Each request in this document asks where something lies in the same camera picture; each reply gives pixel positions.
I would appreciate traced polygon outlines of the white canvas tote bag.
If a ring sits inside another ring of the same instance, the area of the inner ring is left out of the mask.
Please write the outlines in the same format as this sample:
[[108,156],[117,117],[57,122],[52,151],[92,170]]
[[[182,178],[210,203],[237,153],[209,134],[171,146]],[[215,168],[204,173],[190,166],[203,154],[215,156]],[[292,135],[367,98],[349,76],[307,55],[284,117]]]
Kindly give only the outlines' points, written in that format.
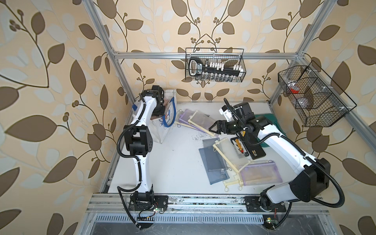
[[134,120],[131,124],[136,123],[137,126],[147,126],[154,142],[163,143],[170,128],[177,118],[177,98],[176,90],[164,90],[164,99],[175,97],[173,106],[165,108],[162,116],[152,116],[153,109],[156,107],[156,100],[151,97],[143,98],[136,102],[133,108]]

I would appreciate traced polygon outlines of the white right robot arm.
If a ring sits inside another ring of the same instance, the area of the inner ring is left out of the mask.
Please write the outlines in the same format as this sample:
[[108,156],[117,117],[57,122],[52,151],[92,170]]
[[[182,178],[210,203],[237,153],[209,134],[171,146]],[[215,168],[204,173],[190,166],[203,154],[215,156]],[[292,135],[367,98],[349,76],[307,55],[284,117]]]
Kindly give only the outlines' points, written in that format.
[[[249,103],[243,102],[232,106],[227,99],[224,99],[224,102],[220,113],[225,119],[216,121],[209,131],[215,134],[236,135],[247,152],[257,150],[261,144],[266,143],[297,175],[290,182],[271,186],[260,193],[259,206],[264,211],[270,211],[285,201],[290,203],[314,201],[330,208],[344,205],[344,192],[331,176],[331,164],[326,159],[317,159],[302,150],[268,118],[256,117]],[[339,200],[336,203],[328,203],[317,198],[317,195],[327,189],[329,184],[333,184],[338,192]]]

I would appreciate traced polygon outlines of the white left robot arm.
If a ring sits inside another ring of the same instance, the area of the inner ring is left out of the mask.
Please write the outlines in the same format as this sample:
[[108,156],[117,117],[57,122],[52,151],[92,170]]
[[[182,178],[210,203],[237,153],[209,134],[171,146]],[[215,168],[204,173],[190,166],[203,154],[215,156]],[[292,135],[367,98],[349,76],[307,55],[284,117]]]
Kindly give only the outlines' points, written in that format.
[[133,159],[138,176],[137,185],[132,189],[118,186],[119,192],[132,193],[130,197],[135,210],[151,209],[155,206],[154,190],[149,170],[149,156],[153,139],[148,128],[151,117],[161,114],[165,107],[164,90],[154,85],[140,94],[141,106],[130,125],[126,125],[117,141],[117,153],[125,159]]

